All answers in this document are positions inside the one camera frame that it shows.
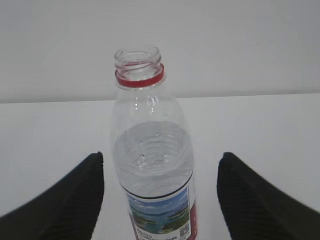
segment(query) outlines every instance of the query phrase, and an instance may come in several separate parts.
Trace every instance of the clear plastic bottle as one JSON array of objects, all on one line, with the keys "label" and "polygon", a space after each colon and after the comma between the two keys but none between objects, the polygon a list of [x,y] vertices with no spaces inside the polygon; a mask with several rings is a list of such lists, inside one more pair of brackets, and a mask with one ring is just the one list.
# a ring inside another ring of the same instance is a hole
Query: clear plastic bottle
[{"label": "clear plastic bottle", "polygon": [[159,49],[120,49],[112,111],[115,170],[137,240],[195,240],[194,158],[183,111],[165,89]]}]

